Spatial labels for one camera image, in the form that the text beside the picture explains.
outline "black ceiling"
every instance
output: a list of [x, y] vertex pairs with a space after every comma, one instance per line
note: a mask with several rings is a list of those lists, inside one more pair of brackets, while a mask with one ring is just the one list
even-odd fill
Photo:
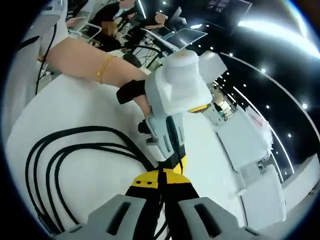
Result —
[[[162, 10], [172, 17], [177, 8], [186, 0], [141, 0], [146, 15]], [[297, 21], [291, 14], [289, 3], [285, 0], [250, 0], [251, 8], [243, 16], [244, 19], [263, 19], [272, 21], [285, 28], [299, 33]], [[284, 86], [300, 103], [307, 103], [307, 112], [320, 130], [320, 60], [306, 54], [287, 41], [280, 40], [259, 32], [237, 27], [234, 31], [223, 31], [218, 27], [206, 24], [198, 29], [208, 35], [187, 49], [202, 54], [213, 47], [216, 53], [233, 53], [258, 69], [266, 68], [267, 74]], [[315, 27], [309, 28], [311, 39], [319, 49], [319, 38]], [[237, 103], [247, 102], [234, 91], [239, 89], [270, 122], [274, 131], [282, 141], [292, 164], [300, 164], [307, 157], [320, 154], [320, 143], [306, 116], [289, 96], [264, 75], [230, 57], [220, 54], [228, 67], [229, 75], [218, 78], [218, 83], [225, 84], [224, 90], [233, 93]], [[274, 139], [274, 153], [282, 168], [289, 167], [289, 162], [278, 141]]]

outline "white table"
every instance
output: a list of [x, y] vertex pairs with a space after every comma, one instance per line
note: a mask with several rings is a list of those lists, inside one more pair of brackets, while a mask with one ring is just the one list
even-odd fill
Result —
[[[120, 105], [116, 99], [116, 91], [117, 88], [112, 86], [99, 85], [62, 74], [31, 101], [17, 120], [6, 145], [6, 154], [17, 189], [34, 216], [36, 213], [25, 184], [25, 164], [34, 144], [49, 134], [81, 126], [106, 126], [128, 135], [152, 163], [162, 158], [156, 147], [146, 146], [146, 137], [137, 130], [138, 123], [143, 120], [139, 107], [134, 102]], [[232, 177], [232, 169], [228, 166], [227, 156], [219, 145], [216, 145], [215, 151], [208, 147], [219, 142], [214, 131], [210, 130], [211, 123], [202, 114], [186, 113], [183, 125], [188, 156], [185, 175], [190, 178], [202, 197], [208, 196], [233, 212], [239, 224], [243, 225], [244, 217], [240, 203], [237, 200], [227, 201], [231, 193], [236, 191], [226, 189], [229, 185], [235, 188], [236, 184]], [[81, 133], [61, 138], [43, 151], [37, 176], [41, 198], [51, 217], [53, 214], [45, 186], [45, 173], [50, 158], [58, 150], [79, 143], [124, 144], [117, 137], [110, 138], [111, 135], [112, 133], [104, 132]], [[201, 144], [199, 138], [203, 138], [207, 145]], [[144, 172], [143, 166], [130, 158], [86, 149], [76, 151], [65, 159], [59, 180], [62, 195], [71, 212], [81, 223], [86, 223], [92, 211], [115, 195], [124, 194], [134, 178]], [[58, 199], [53, 180], [51, 174], [52, 198], [65, 229], [69, 229], [74, 224]], [[30, 187], [35, 196], [33, 181]]]

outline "black wrist strap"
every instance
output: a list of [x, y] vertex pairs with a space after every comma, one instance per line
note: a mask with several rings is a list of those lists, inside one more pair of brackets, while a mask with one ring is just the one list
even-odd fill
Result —
[[116, 97], [120, 104], [126, 104], [134, 98], [145, 95], [145, 80], [132, 80], [123, 85], [117, 92]]

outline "gold bracelet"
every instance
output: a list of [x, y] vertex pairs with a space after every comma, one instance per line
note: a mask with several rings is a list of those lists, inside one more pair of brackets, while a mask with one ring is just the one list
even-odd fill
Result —
[[110, 57], [105, 61], [104, 65], [103, 65], [103, 67], [102, 67], [102, 69], [101, 69], [101, 71], [97, 73], [100, 84], [102, 84], [102, 76], [103, 76], [103, 74], [104, 74], [104, 72], [105, 72], [105, 68], [106, 68], [106, 66], [108, 65], [108, 63], [110, 62], [110, 60], [111, 60], [113, 57], [116, 57], [116, 56], [114, 56], [114, 55], [110, 56]]

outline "chair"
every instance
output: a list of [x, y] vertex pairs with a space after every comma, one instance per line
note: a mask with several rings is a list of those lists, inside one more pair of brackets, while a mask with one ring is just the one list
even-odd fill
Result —
[[88, 42], [92, 41], [92, 39], [102, 31], [102, 28], [100, 26], [91, 24], [90, 21], [95, 17], [97, 12], [100, 9], [102, 9], [107, 3], [109, 3], [108, 0], [89, 0], [80, 11], [82, 15], [87, 13], [87, 18], [85, 23], [79, 29], [77, 29], [77, 32], [82, 33], [86, 27], [93, 27], [97, 29], [96, 34], [89, 38], [86, 38]]

